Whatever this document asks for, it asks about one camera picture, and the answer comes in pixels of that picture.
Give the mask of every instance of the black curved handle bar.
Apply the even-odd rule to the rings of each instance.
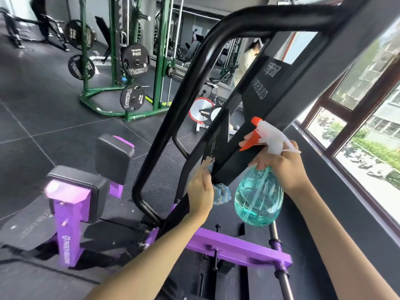
[[[246,33],[254,34],[267,31],[328,32],[332,24],[336,24],[333,17],[340,12],[339,9],[339,6],[332,5],[256,6],[229,14],[212,28],[189,66],[132,187],[134,203],[157,226],[162,225],[163,219],[147,202],[143,201],[142,188],[171,136],[174,135],[174,139],[177,140],[177,131],[225,43]]]

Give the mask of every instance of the black back pad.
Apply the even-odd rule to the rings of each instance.
[[[134,153],[133,144],[115,136],[102,135],[96,141],[94,152],[96,171],[111,181],[124,185]]]
[[[104,211],[108,192],[106,178],[63,165],[53,168],[53,170],[49,172],[47,176],[72,185],[90,189],[91,193],[88,223],[94,223],[100,219]],[[50,206],[52,208],[52,212],[54,213],[53,204],[50,204]]]

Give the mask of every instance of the spray bottle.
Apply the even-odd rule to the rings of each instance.
[[[240,151],[265,143],[271,154],[280,155],[282,151],[300,153],[276,127],[258,117],[254,117],[251,122],[256,129]],[[283,149],[284,142],[288,149]],[[251,168],[235,193],[236,213],[244,222],[254,226],[271,224],[279,215],[282,202],[283,189],[269,166],[264,170],[256,170],[255,166]]]

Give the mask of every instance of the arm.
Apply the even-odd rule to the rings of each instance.
[[[191,237],[206,221],[214,190],[205,160],[188,185],[190,211],[182,222],[94,288],[86,300],[153,300]]]
[[[273,168],[283,190],[298,207],[340,300],[400,299],[314,189],[300,154],[284,151],[276,156],[263,149],[249,165],[256,164],[260,170],[266,166]]]

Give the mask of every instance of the white shirt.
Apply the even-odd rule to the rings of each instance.
[[[258,52],[253,49],[246,51],[239,57],[238,67],[233,74],[233,84],[236,87],[242,79],[244,73],[248,70],[254,59],[257,57]]]

